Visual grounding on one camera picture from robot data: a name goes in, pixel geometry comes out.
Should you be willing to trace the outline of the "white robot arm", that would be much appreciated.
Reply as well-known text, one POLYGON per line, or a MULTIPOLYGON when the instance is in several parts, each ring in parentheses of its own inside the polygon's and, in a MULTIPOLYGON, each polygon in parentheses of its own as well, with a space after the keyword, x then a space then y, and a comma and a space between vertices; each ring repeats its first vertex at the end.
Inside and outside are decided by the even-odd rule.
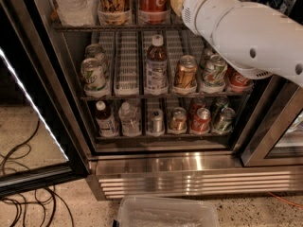
POLYGON ((249 79, 272 74, 303 86, 303 27, 278 10, 244 0, 172 0, 184 25, 249 79))

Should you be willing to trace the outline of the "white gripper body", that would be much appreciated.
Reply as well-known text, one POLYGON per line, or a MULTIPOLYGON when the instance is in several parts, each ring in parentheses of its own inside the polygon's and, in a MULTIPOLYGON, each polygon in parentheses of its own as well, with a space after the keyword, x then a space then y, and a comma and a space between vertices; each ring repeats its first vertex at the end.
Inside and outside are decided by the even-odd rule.
POLYGON ((195 35, 210 37, 221 19, 239 0, 184 0, 182 20, 195 35))

